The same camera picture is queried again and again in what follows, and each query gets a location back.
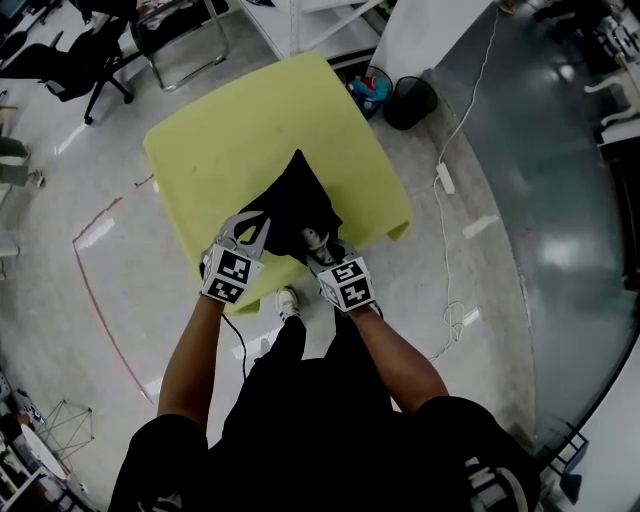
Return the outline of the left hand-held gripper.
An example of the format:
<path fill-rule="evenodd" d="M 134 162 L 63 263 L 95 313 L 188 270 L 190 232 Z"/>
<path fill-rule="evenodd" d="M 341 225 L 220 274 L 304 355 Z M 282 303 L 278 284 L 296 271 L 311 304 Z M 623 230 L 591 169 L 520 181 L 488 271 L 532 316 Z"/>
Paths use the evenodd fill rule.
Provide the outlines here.
<path fill-rule="evenodd" d="M 202 253 L 201 294 L 236 304 L 261 273 L 261 256 L 271 226 L 264 211 L 243 211 L 227 219 Z"/>

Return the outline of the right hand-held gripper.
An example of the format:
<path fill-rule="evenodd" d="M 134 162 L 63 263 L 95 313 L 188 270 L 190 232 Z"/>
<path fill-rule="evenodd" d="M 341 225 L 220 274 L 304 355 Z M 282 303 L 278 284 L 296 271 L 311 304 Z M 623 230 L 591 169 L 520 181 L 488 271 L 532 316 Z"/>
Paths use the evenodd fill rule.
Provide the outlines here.
<path fill-rule="evenodd" d="M 318 280 L 322 296 L 342 313 L 375 302 L 370 272 L 354 247 L 330 234 L 305 228 L 305 263 Z"/>

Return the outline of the black cloth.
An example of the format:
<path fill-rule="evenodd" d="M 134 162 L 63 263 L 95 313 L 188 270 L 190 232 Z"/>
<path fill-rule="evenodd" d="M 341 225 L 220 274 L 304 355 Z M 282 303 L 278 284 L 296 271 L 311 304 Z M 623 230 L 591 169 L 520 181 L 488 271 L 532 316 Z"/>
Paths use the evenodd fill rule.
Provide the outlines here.
<path fill-rule="evenodd" d="M 327 242 L 334 259 L 345 256 L 336 244 L 342 220 L 300 149 L 283 173 L 243 210 L 260 211 L 271 219 L 264 248 L 273 255 L 290 256 L 304 264 L 311 246 L 303 231 L 311 229 Z"/>

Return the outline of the person's right forearm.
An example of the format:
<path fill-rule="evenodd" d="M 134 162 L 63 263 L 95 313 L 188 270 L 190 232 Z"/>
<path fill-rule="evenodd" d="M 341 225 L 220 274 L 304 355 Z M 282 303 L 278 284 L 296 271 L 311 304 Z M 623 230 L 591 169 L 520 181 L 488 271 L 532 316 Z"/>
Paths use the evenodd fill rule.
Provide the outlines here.
<path fill-rule="evenodd" d="M 404 413 L 449 395 L 432 363 L 398 334 L 373 308 L 348 312 L 390 396 Z"/>

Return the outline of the person's left forearm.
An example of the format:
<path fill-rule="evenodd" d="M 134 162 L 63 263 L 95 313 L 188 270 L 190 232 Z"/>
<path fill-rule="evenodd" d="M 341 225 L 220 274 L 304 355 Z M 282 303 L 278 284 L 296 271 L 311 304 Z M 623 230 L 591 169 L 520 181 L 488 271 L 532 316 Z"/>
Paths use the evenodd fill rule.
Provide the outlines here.
<path fill-rule="evenodd" d="M 163 376 L 157 415 L 179 415 L 207 429 L 224 305 L 200 296 Z"/>

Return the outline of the person's white shoe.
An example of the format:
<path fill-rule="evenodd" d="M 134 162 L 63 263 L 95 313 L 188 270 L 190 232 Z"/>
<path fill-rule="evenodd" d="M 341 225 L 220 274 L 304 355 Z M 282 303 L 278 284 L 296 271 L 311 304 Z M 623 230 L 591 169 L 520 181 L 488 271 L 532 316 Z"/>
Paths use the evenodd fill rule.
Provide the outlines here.
<path fill-rule="evenodd" d="M 275 294 L 276 309 L 282 322 L 288 318 L 299 317 L 299 301 L 295 291 L 287 286 L 278 290 Z"/>

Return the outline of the yellow-green plastic table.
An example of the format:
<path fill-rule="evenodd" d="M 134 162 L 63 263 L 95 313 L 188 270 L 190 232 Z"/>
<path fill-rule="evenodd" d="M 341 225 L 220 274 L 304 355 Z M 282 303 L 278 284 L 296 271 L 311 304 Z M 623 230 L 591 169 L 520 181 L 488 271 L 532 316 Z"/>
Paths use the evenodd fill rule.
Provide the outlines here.
<path fill-rule="evenodd" d="M 369 124 L 318 53 L 307 52 L 234 80 L 153 127 L 144 148 L 166 211 L 202 288 L 202 253 L 225 221 L 262 194 L 300 149 L 354 249 L 398 239 L 412 213 L 407 193 Z M 304 275 L 265 248 L 261 273 L 230 313 Z"/>

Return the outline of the white power strip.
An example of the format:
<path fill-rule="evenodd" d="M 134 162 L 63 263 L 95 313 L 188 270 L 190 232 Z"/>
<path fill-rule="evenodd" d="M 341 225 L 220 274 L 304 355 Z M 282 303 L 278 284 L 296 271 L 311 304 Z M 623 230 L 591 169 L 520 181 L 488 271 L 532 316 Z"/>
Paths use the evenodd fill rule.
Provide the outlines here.
<path fill-rule="evenodd" d="M 440 161 L 436 166 L 437 176 L 447 195 L 454 195 L 456 188 L 451 178 L 448 167 L 444 161 Z"/>

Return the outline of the person's black clothing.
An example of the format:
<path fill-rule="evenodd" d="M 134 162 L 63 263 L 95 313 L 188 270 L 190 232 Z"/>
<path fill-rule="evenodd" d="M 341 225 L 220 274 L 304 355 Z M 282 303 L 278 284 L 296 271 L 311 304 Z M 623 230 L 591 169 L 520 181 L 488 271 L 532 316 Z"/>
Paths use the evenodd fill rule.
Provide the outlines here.
<path fill-rule="evenodd" d="M 303 324 L 282 328 L 218 442 L 178 415 L 141 427 L 108 512 L 473 512 L 478 471 L 504 493 L 500 512 L 536 507 L 536 463 L 489 411 L 455 396 L 394 410 L 354 322 L 335 327 L 315 359 L 302 356 Z"/>

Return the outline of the black waste bin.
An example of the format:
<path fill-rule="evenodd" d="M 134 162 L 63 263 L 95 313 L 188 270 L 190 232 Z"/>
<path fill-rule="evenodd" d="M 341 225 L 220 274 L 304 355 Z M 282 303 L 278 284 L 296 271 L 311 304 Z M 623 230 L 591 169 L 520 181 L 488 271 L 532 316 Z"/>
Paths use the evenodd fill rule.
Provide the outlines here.
<path fill-rule="evenodd" d="M 383 115 L 390 126 L 404 131 L 433 113 L 437 106 L 438 96 L 429 83 L 418 77 L 405 76 L 396 83 Z"/>

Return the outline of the white metal shelving rack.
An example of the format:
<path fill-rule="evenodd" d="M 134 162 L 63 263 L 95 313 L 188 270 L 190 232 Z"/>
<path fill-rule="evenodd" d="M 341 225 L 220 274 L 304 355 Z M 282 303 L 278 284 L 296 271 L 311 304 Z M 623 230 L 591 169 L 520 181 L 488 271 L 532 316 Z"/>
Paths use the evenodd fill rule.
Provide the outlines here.
<path fill-rule="evenodd" d="M 370 19 L 385 0 L 237 0 L 275 56 L 320 53 L 335 69 L 368 62 L 383 29 Z"/>

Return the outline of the black office chair with headrest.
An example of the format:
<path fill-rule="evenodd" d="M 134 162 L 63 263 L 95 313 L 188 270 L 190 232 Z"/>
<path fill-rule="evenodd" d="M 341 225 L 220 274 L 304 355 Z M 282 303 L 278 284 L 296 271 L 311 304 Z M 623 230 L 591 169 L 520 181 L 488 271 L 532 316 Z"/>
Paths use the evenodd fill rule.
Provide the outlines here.
<path fill-rule="evenodd" d="M 69 50 L 57 48 L 58 38 L 50 44 L 26 45 L 27 33 L 18 31 L 0 44 L 0 78 L 36 80 L 62 102 L 89 94 L 84 123 L 93 123 L 92 110 L 104 86 L 113 85 L 126 104 L 134 100 L 116 78 L 115 73 L 138 57 L 136 52 L 123 54 L 119 39 L 128 22 L 109 16 L 98 28 L 83 32 Z"/>

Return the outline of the white pillar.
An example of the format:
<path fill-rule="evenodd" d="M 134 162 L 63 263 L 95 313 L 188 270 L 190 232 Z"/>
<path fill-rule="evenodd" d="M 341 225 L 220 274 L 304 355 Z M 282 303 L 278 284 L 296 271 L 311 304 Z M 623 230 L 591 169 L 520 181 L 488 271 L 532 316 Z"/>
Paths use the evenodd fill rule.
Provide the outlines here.
<path fill-rule="evenodd" d="M 435 67 L 493 0 L 398 0 L 371 64 L 394 81 Z"/>

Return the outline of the white table with curved legs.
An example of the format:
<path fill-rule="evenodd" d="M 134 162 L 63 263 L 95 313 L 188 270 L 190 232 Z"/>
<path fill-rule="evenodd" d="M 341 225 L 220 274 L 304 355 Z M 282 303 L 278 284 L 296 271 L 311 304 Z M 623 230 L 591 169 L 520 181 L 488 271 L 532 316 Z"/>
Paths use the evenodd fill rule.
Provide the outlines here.
<path fill-rule="evenodd" d="M 604 18 L 594 36 L 605 70 L 583 90 L 611 99 L 616 109 L 600 120 L 602 128 L 609 128 L 640 115 L 640 19 L 626 8 Z"/>

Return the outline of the black chair with chrome frame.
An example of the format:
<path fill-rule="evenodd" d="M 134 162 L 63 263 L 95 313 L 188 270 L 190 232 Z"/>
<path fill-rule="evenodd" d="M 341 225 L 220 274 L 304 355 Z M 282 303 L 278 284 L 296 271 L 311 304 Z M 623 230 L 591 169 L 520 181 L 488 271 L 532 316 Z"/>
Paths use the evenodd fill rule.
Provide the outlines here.
<path fill-rule="evenodd" d="M 136 19 L 130 30 L 137 49 L 147 59 L 151 71 L 165 92 L 172 92 L 227 59 L 229 41 L 220 20 L 230 12 L 229 0 L 138 0 Z M 156 55 L 192 33 L 213 26 L 221 50 L 208 62 L 187 73 L 176 82 L 166 83 L 156 63 Z"/>

